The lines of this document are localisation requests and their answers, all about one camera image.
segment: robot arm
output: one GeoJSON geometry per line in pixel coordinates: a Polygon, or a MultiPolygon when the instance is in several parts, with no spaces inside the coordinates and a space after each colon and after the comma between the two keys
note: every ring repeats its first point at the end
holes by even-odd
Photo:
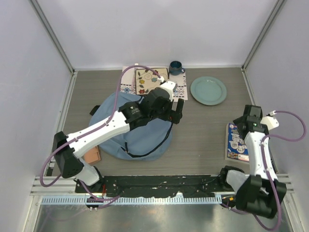
{"type": "Polygon", "coordinates": [[[278,181],[272,167],[268,149],[269,138],[264,141],[268,168],[264,166],[261,141],[265,135],[269,134],[268,130],[279,126],[279,123],[272,116],[262,118],[261,107],[253,105],[246,105],[243,116],[234,120],[234,123],[248,148],[250,164],[249,177],[237,170],[227,172],[226,181],[237,193],[236,208],[255,215],[274,218],[277,206],[265,170],[269,171],[270,177],[275,183],[280,203],[286,194],[286,185],[278,181]]]}
{"type": "Polygon", "coordinates": [[[82,159],[83,155],[104,141],[134,130],[137,127],[145,126],[149,121],[156,118],[178,124],[182,118],[184,101],[179,99],[176,111],[171,109],[173,92],[176,87],[176,83],[166,81],[160,87],[150,91],[141,103],[136,101],[127,102],[114,113],[112,120],[106,126],[96,131],[93,131],[93,129],[102,126],[108,118],[67,136],[62,131],[57,133],[54,136],[53,151],[67,141],[78,138],[83,134],[86,135],[66,146],[55,155],[62,177],[70,178],[75,176],[78,180],[83,181],[91,192],[100,189],[103,178],[96,167],[90,166],[82,159]]]}

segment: book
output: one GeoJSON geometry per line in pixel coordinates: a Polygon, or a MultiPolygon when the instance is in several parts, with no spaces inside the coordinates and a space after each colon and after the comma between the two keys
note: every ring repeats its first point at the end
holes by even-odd
{"type": "Polygon", "coordinates": [[[226,126],[225,159],[249,163],[247,146],[240,138],[237,126],[233,123],[228,123],[226,126]]]}

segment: placemat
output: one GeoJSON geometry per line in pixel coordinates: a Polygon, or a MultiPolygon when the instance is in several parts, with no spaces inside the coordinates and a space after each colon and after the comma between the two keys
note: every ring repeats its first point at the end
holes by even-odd
{"type": "MultiPolygon", "coordinates": [[[[150,66],[150,68],[167,68],[167,66],[150,66]]],[[[188,100],[188,91],[187,91],[185,73],[181,73],[177,76],[170,75],[169,79],[171,81],[176,82],[178,85],[178,87],[174,92],[174,101],[177,102],[179,98],[188,100]]],[[[124,74],[121,80],[120,91],[124,93],[136,94],[135,69],[130,69],[124,74]]]]}

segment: black mounting plate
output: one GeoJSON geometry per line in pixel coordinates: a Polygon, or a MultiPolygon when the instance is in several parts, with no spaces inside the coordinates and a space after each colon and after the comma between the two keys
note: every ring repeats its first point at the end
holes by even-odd
{"type": "MultiPolygon", "coordinates": [[[[233,191],[211,175],[105,176],[106,196],[166,198],[180,191],[185,198],[213,197],[213,192],[233,191]]],[[[85,193],[76,185],[76,193],[85,193]]]]}

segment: small box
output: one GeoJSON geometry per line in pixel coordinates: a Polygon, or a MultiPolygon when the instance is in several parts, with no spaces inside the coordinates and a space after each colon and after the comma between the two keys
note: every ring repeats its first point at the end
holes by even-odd
{"type": "Polygon", "coordinates": [[[101,160],[100,152],[98,150],[98,146],[95,146],[94,148],[90,149],[84,154],[84,160],[88,164],[94,164],[96,162],[99,162],[101,160]]]}

